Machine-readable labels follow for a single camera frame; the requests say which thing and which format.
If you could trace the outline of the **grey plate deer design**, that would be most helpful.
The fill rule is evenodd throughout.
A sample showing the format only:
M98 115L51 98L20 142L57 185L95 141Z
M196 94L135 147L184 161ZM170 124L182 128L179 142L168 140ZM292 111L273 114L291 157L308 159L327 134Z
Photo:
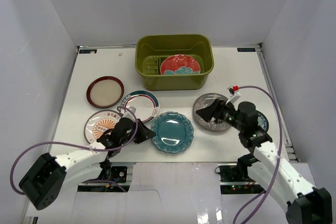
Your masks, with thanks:
M221 131L225 131L228 128L230 128L230 125L225 122L222 122L222 123L214 123L213 121L205 122L199 115L196 114L197 110L210 106L216 99L220 99L224 101L228 100L226 96L219 94L219 93L203 94L200 97L198 97L196 101L194 102L192 115L196 123L198 123L205 130L212 131L212 132L221 132Z

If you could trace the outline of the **white plate green rim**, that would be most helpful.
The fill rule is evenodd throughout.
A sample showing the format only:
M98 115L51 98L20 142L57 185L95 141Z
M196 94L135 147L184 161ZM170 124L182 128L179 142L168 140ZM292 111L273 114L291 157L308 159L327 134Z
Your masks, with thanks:
M127 94L121 101L121 106L135 108L135 116L143 124L152 122L160 111L160 105L157 97L144 90L133 91Z

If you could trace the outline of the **teal scalloped plate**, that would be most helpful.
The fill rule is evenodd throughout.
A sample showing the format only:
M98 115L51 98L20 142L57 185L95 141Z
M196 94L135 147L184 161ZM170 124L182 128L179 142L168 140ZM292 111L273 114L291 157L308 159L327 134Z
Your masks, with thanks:
M151 126L155 133L152 143L161 152L176 155L185 151L194 138L191 121L183 114L168 111L161 113Z

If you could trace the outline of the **white plate orange sunburst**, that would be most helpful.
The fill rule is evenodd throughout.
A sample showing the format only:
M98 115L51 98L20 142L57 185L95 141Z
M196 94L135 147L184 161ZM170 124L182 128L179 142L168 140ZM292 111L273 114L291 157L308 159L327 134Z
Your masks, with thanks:
M114 110L101 110L93 114L84 126L84 137L88 144L95 142L103 133L113 129L122 115Z

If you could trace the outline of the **red plate teal flower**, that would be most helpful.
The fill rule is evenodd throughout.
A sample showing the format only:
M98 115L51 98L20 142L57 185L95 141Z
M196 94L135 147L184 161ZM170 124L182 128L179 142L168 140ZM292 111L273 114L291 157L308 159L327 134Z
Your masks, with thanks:
M160 66L161 75L199 74L201 67L191 56L177 54L167 57Z

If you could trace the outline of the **dark red rimmed plate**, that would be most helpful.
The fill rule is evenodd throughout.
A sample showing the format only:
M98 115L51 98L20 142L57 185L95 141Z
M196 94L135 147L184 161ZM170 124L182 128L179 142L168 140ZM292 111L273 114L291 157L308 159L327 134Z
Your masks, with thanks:
M109 108L117 104L124 94L122 81L113 76L100 77L87 88L87 101L96 108Z

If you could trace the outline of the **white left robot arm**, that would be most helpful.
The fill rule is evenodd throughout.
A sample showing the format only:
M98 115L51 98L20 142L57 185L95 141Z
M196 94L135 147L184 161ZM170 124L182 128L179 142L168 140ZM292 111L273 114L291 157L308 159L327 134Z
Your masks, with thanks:
M39 156L19 182L19 187L36 210L43 210L67 187L91 180L107 181L111 175L110 158L119 154L126 143L139 144L155 135L141 120L123 117L84 150Z

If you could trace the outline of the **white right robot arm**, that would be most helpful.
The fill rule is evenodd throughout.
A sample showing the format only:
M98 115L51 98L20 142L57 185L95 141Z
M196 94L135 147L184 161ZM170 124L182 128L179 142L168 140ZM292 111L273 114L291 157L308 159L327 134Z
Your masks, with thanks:
M238 166L238 177L253 179L286 214L288 223L332 223L332 199L325 188L317 189L286 159L266 131L258 125L258 113L251 102L241 102L237 109L216 99L197 110L206 122L225 122L239 131L242 145L250 151L250 160Z

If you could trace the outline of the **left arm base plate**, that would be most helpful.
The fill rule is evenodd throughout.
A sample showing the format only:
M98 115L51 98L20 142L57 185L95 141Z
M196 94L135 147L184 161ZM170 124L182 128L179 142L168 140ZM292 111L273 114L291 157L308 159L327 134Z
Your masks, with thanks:
M95 180L99 180L99 182L79 185L77 192L127 193L130 187L127 166L112 166L102 172Z

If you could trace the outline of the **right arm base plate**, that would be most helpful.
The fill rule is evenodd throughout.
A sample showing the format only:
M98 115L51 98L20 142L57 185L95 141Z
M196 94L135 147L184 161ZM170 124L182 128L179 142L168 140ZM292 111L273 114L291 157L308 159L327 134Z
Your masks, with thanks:
M264 190L257 182L243 175L235 163L218 164L214 172L219 176L222 195L259 194Z

